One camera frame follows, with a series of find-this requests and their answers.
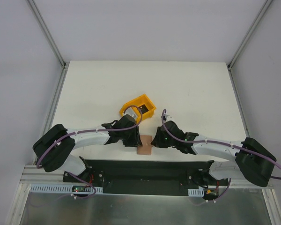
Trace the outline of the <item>brown leather card holder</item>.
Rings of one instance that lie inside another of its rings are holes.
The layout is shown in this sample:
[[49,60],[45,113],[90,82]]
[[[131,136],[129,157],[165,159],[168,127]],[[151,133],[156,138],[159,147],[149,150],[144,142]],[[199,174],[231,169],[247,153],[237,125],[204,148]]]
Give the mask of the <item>brown leather card holder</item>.
[[137,147],[137,155],[151,155],[152,154],[152,136],[151,135],[140,135],[142,146]]

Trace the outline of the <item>yellow plastic bin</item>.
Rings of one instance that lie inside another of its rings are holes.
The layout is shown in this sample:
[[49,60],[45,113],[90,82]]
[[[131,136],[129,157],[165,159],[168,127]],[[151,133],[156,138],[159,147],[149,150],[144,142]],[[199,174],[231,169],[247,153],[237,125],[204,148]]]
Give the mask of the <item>yellow plastic bin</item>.
[[154,115],[156,106],[146,94],[125,103],[119,110],[120,116],[128,114],[132,116],[136,122],[139,122],[142,115],[142,120],[149,119]]

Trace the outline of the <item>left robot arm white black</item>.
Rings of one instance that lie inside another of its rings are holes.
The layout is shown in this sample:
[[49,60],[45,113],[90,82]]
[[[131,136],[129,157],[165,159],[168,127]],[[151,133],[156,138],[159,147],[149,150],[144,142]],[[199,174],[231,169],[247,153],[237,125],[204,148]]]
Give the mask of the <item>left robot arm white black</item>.
[[91,145],[108,145],[122,141],[125,147],[141,147],[136,120],[125,115],[119,120],[86,130],[53,126],[33,145],[38,158],[37,168],[50,173],[63,170],[79,182],[92,182],[92,170],[83,157],[71,154],[75,149]]

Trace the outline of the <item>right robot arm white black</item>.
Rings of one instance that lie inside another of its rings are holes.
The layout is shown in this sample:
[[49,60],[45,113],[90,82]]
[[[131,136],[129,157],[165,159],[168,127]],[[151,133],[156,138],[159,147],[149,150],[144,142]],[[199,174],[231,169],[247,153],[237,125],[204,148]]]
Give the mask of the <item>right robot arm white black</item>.
[[247,137],[244,141],[228,142],[209,139],[193,132],[183,132],[172,120],[157,128],[151,143],[157,148],[172,147],[184,154],[209,155],[223,159],[214,161],[201,173],[202,181],[212,185],[221,179],[246,179],[259,187],[267,187],[276,158],[258,141]]

